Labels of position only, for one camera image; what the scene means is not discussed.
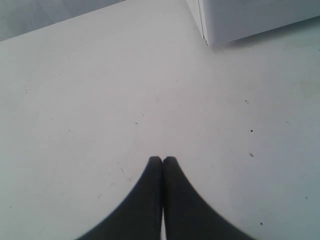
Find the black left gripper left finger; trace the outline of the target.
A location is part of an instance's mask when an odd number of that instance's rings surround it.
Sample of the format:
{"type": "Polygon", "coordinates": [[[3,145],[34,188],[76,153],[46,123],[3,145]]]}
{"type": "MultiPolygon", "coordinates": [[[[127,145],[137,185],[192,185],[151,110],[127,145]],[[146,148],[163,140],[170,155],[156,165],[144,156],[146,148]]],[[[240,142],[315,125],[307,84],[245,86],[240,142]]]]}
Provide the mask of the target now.
{"type": "Polygon", "coordinates": [[[149,158],[134,188],[81,240],[159,240],[163,214],[163,162],[149,158]]]}

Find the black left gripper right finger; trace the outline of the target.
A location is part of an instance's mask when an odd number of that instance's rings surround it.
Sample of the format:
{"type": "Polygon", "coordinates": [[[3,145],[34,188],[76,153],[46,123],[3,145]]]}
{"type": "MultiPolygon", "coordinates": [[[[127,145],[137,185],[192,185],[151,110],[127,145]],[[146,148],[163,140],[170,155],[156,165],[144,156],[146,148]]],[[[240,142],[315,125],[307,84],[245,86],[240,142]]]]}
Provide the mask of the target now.
{"type": "Polygon", "coordinates": [[[164,223],[168,240],[251,240],[197,193],[177,159],[163,160],[164,223]]]}

